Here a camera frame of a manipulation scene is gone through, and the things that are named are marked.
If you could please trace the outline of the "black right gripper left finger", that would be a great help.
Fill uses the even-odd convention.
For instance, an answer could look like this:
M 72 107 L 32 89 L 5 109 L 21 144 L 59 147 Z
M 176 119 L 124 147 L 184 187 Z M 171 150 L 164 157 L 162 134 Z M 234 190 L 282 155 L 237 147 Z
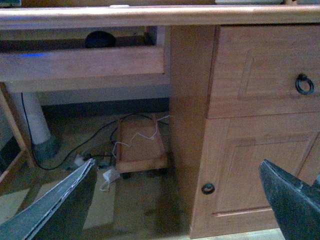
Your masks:
M 97 166 L 78 167 L 26 209 L 0 226 L 2 240 L 78 240 L 93 200 Z

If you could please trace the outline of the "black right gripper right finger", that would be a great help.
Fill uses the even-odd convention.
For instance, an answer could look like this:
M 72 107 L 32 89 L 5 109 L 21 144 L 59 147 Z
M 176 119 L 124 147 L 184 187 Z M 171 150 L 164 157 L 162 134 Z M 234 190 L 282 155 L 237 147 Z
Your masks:
M 265 159 L 259 166 L 265 197 L 286 240 L 320 238 L 320 177 L 309 185 Z

